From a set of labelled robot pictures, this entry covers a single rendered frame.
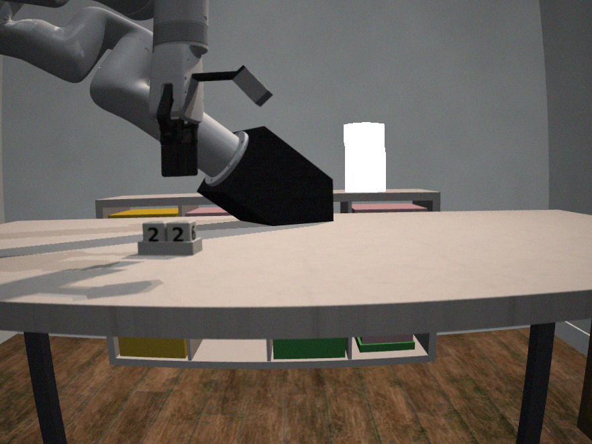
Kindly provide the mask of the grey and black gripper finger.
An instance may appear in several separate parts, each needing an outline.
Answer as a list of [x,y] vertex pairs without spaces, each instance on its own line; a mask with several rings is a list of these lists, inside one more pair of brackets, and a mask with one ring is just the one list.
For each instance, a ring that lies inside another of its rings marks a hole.
[[[186,175],[196,176],[198,174],[198,159],[197,159],[197,129],[199,124],[185,123],[183,144],[186,145]],[[183,145],[182,144],[182,145]]]
[[181,118],[170,118],[174,101],[172,92],[172,83],[165,84],[156,114],[160,125],[161,170],[163,177],[185,176],[187,173],[186,145],[183,144],[185,121]]

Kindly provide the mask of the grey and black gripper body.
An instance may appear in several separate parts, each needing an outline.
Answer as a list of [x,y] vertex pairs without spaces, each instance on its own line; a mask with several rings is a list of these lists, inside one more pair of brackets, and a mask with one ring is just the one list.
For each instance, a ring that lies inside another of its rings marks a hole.
[[203,73],[202,55],[208,46],[199,42],[175,41],[155,45],[150,73],[149,118],[158,123],[156,114],[165,84],[172,83],[174,99],[171,119],[199,124],[203,120],[203,82],[192,74]]

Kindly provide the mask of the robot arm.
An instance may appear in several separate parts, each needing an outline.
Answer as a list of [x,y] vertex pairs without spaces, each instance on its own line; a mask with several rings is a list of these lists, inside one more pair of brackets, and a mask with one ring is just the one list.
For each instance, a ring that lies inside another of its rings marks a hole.
[[[40,19],[11,20],[24,4],[57,8],[69,1],[0,0],[0,54],[78,83],[107,49],[112,50],[91,81],[92,100],[160,142],[160,125],[148,115],[152,49],[175,41],[208,46],[209,0],[93,0],[136,21],[154,18],[153,33],[100,7],[80,10],[65,27]],[[192,78],[233,80],[259,107],[273,95],[244,65],[237,71],[195,73]],[[206,184],[216,186],[238,165],[249,137],[244,131],[233,134],[203,112],[197,141],[198,169],[205,173]]]

